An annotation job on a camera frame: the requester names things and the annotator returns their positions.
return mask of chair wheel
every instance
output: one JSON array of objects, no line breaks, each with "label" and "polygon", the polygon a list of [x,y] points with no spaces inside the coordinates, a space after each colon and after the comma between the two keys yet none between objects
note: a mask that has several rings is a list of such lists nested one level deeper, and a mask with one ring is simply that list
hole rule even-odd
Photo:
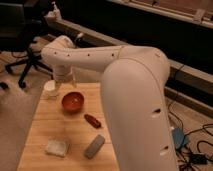
[{"label": "chair wheel", "polygon": [[25,88],[27,86],[25,82],[20,82],[18,85],[20,88]]},{"label": "chair wheel", "polygon": [[5,66],[5,69],[6,69],[6,71],[7,71],[9,74],[12,74],[12,73],[13,73],[13,70],[12,70],[10,67]]}]

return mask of wooden table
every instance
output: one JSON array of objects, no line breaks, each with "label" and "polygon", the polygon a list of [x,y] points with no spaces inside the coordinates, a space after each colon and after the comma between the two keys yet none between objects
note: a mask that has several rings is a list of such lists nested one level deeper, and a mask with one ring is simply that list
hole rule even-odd
[{"label": "wooden table", "polygon": [[[70,115],[62,110],[61,99],[71,91],[80,91],[85,97],[84,108]],[[84,83],[74,88],[63,84],[57,98],[47,99],[43,93],[25,144],[18,171],[118,171],[114,150],[103,116],[99,84]],[[95,129],[84,119],[84,114],[95,116],[102,128]],[[84,157],[89,143],[101,134],[105,144],[93,159]],[[44,150],[49,139],[66,139],[70,142],[65,158],[47,155]]]}]

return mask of white cup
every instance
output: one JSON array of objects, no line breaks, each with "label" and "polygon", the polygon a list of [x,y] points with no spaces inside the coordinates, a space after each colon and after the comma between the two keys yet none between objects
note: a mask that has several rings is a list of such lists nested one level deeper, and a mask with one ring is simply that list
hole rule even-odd
[{"label": "white cup", "polygon": [[58,92],[59,85],[55,82],[55,80],[47,81],[44,84],[44,93],[49,97],[55,97],[59,94]]}]

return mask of floor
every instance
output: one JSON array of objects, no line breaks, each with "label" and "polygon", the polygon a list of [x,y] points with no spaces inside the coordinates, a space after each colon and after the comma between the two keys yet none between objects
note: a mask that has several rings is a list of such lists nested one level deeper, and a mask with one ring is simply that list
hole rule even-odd
[{"label": "floor", "polygon": [[[37,39],[38,43],[32,46],[35,51],[40,50],[48,43],[42,38]],[[15,53],[14,55],[22,56],[23,54]],[[0,90],[0,170],[15,171],[43,85],[50,79],[50,76],[32,69],[26,78],[27,88],[22,90],[18,87],[17,80],[23,66],[17,67],[14,74],[9,75],[3,71],[5,62],[13,62],[17,58],[12,57],[9,52],[2,52],[0,59],[0,81],[5,81],[10,87],[6,92]],[[100,74],[93,71],[74,68],[74,73],[77,82],[100,81]],[[203,124],[213,123],[211,118],[176,102],[172,103],[170,110],[183,121],[185,133],[201,128]],[[171,116],[171,125],[179,126],[180,122]],[[199,140],[207,140],[213,143],[213,137],[204,131],[191,134],[189,139],[189,146],[193,152],[197,152],[196,144]],[[213,148],[208,144],[202,144],[201,149],[210,156],[213,154]],[[210,163],[198,167],[202,171],[213,170],[213,165]]]}]

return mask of small red toy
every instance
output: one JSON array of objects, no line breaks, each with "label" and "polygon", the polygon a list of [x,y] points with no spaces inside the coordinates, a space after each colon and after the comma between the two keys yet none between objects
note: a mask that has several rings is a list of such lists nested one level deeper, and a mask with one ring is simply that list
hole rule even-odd
[{"label": "small red toy", "polygon": [[99,122],[94,116],[91,116],[89,114],[85,114],[84,118],[86,119],[87,122],[89,122],[93,127],[95,128],[100,128],[101,127],[101,122]]}]

